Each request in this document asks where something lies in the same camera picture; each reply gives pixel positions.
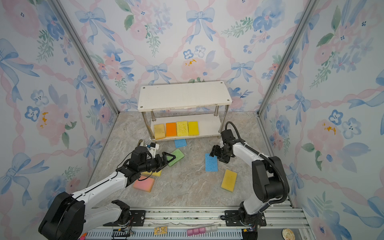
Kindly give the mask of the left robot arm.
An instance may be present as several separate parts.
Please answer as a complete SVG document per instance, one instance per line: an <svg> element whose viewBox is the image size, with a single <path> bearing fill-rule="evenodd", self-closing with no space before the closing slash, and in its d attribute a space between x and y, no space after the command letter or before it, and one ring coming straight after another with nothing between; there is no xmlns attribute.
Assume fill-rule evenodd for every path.
<svg viewBox="0 0 384 240"><path fill-rule="evenodd" d="M138 181L143 172L159 172L175 159L166 152L152 155L147 147L136 147L105 179L72 194L58 194L40 223L39 233L48 240L77 240L104 224L127 226L133 219L128 204L120 200L104 207L96 204Z"/></svg>

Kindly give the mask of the green sponge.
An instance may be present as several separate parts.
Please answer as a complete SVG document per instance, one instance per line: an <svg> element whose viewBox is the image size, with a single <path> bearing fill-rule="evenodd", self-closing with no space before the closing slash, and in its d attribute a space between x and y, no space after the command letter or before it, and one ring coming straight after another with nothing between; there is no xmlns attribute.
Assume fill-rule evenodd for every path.
<svg viewBox="0 0 384 240"><path fill-rule="evenodd" d="M176 164L178 161L180 161L181 159L183 159L185 157L184 153L180 150L180 149L176 149L174 150L171 155L175 156L175 159L172 160L170 163L169 163L169 167L172 167L174 164Z"/></svg>

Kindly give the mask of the bright yellow sponge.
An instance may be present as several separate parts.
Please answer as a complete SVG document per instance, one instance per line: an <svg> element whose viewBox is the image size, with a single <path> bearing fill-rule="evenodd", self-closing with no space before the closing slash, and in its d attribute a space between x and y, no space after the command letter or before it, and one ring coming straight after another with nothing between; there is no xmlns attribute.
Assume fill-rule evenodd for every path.
<svg viewBox="0 0 384 240"><path fill-rule="evenodd" d="M199 132L199 123L197 121L188 122L189 136L198 136Z"/></svg>

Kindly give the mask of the yellow cellulose sponge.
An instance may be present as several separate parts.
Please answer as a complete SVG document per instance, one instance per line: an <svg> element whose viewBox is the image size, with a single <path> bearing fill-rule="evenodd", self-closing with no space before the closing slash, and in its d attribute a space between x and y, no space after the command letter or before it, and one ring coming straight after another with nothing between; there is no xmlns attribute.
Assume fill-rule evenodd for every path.
<svg viewBox="0 0 384 240"><path fill-rule="evenodd" d="M188 121L177 122L177 136L178 137L189 136Z"/></svg>

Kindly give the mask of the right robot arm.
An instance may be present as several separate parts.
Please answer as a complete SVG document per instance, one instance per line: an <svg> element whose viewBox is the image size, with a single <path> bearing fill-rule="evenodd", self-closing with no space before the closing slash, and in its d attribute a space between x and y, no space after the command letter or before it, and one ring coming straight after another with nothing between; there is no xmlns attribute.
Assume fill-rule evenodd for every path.
<svg viewBox="0 0 384 240"><path fill-rule="evenodd" d="M243 139L235 138L232 130L221 132L222 143L212 148L210 156L229 163L237 157L250 165L252 170L251 195L239 207L237 217L245 226L257 225L257 218L270 206L287 200L290 191L280 158L269 157L249 146Z"/></svg>

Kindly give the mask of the yellow green-backed sponge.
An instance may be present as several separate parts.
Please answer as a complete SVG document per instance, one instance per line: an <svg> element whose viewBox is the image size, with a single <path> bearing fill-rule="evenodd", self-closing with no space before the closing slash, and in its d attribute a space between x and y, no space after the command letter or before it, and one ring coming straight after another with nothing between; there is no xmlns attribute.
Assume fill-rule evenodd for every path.
<svg viewBox="0 0 384 240"><path fill-rule="evenodd" d="M236 185L237 175L238 174L233 171L226 170L221 184L221 188L229 192L233 192Z"/></svg>

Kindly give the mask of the pale yellow orange-backed sponge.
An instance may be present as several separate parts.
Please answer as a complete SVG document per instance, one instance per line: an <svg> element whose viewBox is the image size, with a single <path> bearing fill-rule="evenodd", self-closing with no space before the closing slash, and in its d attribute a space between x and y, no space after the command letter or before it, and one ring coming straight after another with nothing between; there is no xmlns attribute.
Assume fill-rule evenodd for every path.
<svg viewBox="0 0 384 240"><path fill-rule="evenodd" d="M164 124L154 125L155 140L164 139L166 137L166 129Z"/></svg>

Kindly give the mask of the orange sponge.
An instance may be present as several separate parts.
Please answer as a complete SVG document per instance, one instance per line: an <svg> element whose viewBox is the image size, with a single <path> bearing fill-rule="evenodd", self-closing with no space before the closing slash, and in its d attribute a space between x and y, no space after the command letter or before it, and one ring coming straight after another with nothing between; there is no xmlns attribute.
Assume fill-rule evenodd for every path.
<svg viewBox="0 0 384 240"><path fill-rule="evenodd" d="M166 137L176 137L177 136L177 123L166 123Z"/></svg>

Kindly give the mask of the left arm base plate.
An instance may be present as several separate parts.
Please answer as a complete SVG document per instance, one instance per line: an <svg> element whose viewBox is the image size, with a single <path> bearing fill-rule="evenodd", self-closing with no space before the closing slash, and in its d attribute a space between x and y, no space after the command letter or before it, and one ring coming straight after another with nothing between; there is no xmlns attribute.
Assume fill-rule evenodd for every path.
<svg viewBox="0 0 384 240"><path fill-rule="evenodd" d="M130 210L129 212L123 213L123 217L115 222L106 223L104 227L143 227L146 218L145 210Z"/></svg>

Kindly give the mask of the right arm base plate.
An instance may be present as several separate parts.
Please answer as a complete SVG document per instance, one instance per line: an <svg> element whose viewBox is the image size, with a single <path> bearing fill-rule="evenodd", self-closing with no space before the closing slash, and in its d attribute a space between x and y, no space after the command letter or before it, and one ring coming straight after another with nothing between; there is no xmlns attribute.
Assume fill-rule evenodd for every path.
<svg viewBox="0 0 384 240"><path fill-rule="evenodd" d="M263 213L248 215L246 212L239 210L226 210L224 214L220 216L220 219L225 221L227 227L260 228L267 225Z"/></svg>

